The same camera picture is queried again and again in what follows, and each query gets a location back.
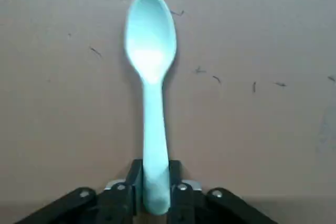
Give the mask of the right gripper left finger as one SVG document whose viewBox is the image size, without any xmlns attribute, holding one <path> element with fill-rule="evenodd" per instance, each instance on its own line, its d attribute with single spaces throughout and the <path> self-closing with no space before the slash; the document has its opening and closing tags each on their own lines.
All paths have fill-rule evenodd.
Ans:
<svg viewBox="0 0 336 224">
<path fill-rule="evenodd" d="M 109 182 L 100 193 L 79 187 L 17 223 L 133 223 L 141 200 L 142 171 L 142 159 L 135 159 L 126 179 Z"/>
</svg>

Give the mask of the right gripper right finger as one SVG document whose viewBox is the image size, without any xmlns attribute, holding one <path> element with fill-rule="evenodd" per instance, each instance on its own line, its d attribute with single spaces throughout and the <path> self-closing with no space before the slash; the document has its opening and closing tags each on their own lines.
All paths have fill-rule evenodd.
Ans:
<svg viewBox="0 0 336 224">
<path fill-rule="evenodd" d="M 270 217 L 222 187 L 202 192 L 200 184 L 182 178 L 182 163 L 171 160 L 171 206 L 167 223 L 275 223 Z"/>
</svg>

